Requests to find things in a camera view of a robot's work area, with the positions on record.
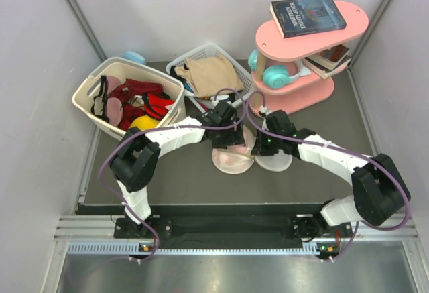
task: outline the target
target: yellow object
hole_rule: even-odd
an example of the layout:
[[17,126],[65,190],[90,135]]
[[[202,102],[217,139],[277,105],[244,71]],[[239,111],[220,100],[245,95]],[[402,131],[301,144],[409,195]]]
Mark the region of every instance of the yellow object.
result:
[[131,129],[132,127],[138,127],[140,130],[144,131],[156,128],[158,123],[159,121],[152,119],[149,115],[143,115],[142,117],[135,119],[129,128]]

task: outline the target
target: white wall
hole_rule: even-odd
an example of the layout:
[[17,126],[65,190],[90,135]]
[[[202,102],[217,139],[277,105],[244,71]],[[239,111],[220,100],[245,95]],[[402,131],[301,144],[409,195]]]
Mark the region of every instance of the white wall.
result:
[[392,156],[412,195],[429,256],[429,61],[427,0],[394,0],[354,73],[379,148]]
[[[135,50],[172,60],[209,40],[235,58],[255,48],[257,28],[274,0],[77,0],[108,56]],[[381,0],[346,0],[369,17]]]
[[71,97],[99,63],[64,0],[0,0],[0,292],[38,292],[90,139]]

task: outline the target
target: pink shelf board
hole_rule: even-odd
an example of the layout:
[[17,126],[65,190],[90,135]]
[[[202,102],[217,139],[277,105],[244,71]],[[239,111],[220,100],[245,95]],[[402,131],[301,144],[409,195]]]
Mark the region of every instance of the pink shelf board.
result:
[[[284,65],[288,69],[290,75],[295,75],[298,71],[294,62],[279,62],[278,60],[271,60],[271,59],[267,60],[267,68],[270,66],[276,65],[276,64]],[[318,82],[319,80],[322,80],[319,75],[317,75],[315,72],[311,71],[310,75],[301,76],[298,80],[296,80],[292,84],[287,84],[280,89],[272,89],[272,88],[268,87],[267,85],[265,85],[263,82],[257,82],[255,80],[256,79],[256,73],[255,72],[252,72],[252,79],[253,79],[255,86],[259,90],[261,90],[265,94],[269,94],[269,95],[288,94],[288,93],[291,93],[297,89],[301,89],[301,88],[305,87],[306,85],[313,84],[315,82]]]
[[[334,87],[334,80],[328,78],[319,80],[317,83],[305,86],[287,95],[265,95],[266,107],[270,110],[284,110],[287,114],[291,114],[329,98],[334,91]],[[251,109],[256,115],[259,115],[261,105],[262,99],[260,104],[251,102]]]
[[273,60],[291,62],[360,36],[368,27],[367,14],[352,3],[335,3],[347,23],[345,29],[283,38],[274,20],[271,20],[259,27],[256,33],[258,50]]

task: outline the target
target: light blue headphones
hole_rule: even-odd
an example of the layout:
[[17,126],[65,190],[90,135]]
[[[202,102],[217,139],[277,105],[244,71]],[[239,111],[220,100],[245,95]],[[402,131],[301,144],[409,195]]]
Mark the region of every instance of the light blue headphones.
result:
[[[252,71],[256,71],[257,68],[257,55],[259,51],[254,50],[249,56],[247,63]],[[303,65],[300,60],[296,60],[296,67],[298,68],[298,73],[293,76],[289,75],[289,71],[283,65],[273,65],[267,68],[262,75],[262,80],[264,84],[271,87],[272,89],[280,89],[283,86],[293,83],[299,79],[300,76],[306,76],[311,74],[311,71]]]

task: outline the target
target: beige towel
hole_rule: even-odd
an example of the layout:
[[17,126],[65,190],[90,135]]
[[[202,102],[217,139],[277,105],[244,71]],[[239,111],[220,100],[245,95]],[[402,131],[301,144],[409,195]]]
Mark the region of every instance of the beige towel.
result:
[[176,67],[176,74],[186,79],[197,97],[211,97],[225,87],[238,91],[244,89],[234,66],[223,55],[200,60],[187,58],[185,63],[189,70],[185,70],[183,66]]

